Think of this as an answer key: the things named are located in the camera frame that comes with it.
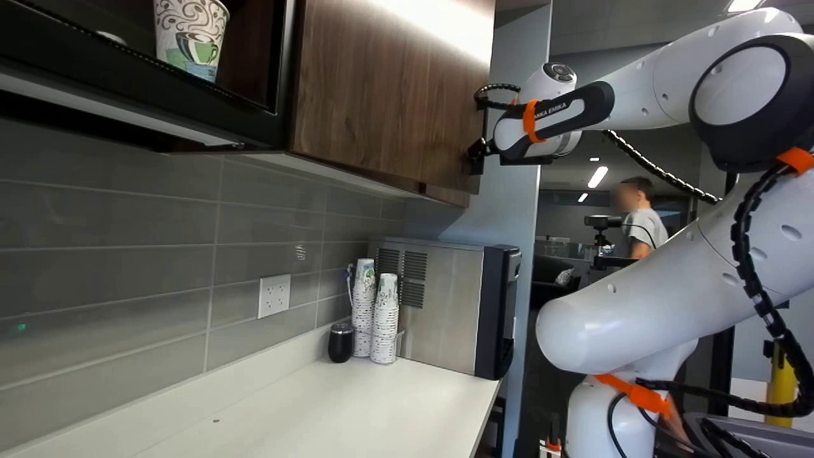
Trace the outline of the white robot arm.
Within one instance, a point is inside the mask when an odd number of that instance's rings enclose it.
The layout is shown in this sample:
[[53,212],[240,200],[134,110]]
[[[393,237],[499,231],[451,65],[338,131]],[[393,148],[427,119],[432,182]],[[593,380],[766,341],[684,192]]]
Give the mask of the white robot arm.
[[779,8],[693,30],[596,81],[543,64],[484,142],[507,165],[550,163],[591,129],[688,124],[713,163],[759,180],[728,192],[653,254],[543,304],[545,359],[579,377],[568,401],[568,458],[653,458],[656,423],[698,341],[760,317],[793,360],[812,411],[812,360],[779,308],[814,288],[814,45]]

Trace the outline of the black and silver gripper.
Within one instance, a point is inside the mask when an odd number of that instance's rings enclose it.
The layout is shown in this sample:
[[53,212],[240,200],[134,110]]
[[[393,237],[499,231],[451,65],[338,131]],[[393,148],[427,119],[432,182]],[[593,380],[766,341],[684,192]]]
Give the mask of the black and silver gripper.
[[480,175],[484,167],[485,167],[485,158],[493,154],[493,153],[497,153],[497,144],[490,140],[485,140],[485,137],[478,137],[466,153],[468,172],[470,175]]

